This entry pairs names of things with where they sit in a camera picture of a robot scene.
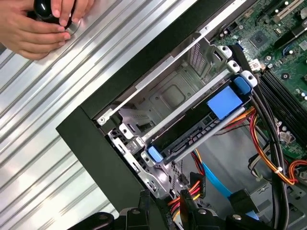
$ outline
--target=corrugated metal sheet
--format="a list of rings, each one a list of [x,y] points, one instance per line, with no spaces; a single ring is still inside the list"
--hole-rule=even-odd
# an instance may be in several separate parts
[[[96,0],[65,47],[0,55],[0,229],[66,229],[117,215],[55,128],[196,0]]]

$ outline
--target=pci slot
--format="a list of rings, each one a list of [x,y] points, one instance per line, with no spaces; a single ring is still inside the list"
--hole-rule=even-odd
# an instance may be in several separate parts
[[[304,0],[294,0],[289,6],[284,8],[279,14],[275,15],[273,20],[274,22],[280,22],[285,16],[295,10]]]

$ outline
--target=black knob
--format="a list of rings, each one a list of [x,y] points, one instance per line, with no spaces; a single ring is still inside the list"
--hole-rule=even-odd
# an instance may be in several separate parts
[[[71,15],[75,10],[75,4],[73,5]],[[47,23],[55,23],[59,24],[59,19],[54,17],[51,10],[51,0],[34,0],[34,12],[38,19],[47,22]],[[71,17],[68,20],[67,29],[71,25]]]

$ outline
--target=screw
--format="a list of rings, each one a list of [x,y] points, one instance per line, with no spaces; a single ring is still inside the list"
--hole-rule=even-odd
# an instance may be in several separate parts
[[[232,218],[236,219],[236,220],[241,220],[242,219],[242,217],[240,217],[239,215],[232,215]]]
[[[200,210],[198,210],[198,212],[199,212],[200,214],[206,214],[206,213],[207,213],[206,210],[204,210],[204,209],[200,209]]]
[[[107,216],[106,216],[106,215],[101,215],[101,216],[99,217],[99,219],[105,220],[105,219],[107,219]]]
[[[139,210],[134,209],[134,210],[132,211],[132,213],[133,213],[133,214],[135,214],[135,215],[138,215],[138,214],[140,214],[140,211],[139,211]]]
[[[271,60],[272,60],[272,57],[271,57],[271,56],[266,56],[266,57],[265,57],[265,60],[266,60],[266,61],[271,61]]]

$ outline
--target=blue tab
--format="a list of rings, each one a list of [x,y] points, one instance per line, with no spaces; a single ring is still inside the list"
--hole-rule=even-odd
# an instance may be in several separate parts
[[[234,80],[234,83],[237,85],[237,87],[242,91],[243,94],[248,94],[251,92],[251,87],[249,84],[244,80],[242,77],[237,77]]]
[[[241,104],[243,104],[243,102],[230,88],[230,86],[227,86],[212,99],[210,99],[207,104],[215,115],[222,120]]]
[[[149,147],[148,154],[153,158],[153,160],[157,163],[163,160],[161,154],[155,149],[154,146]]]

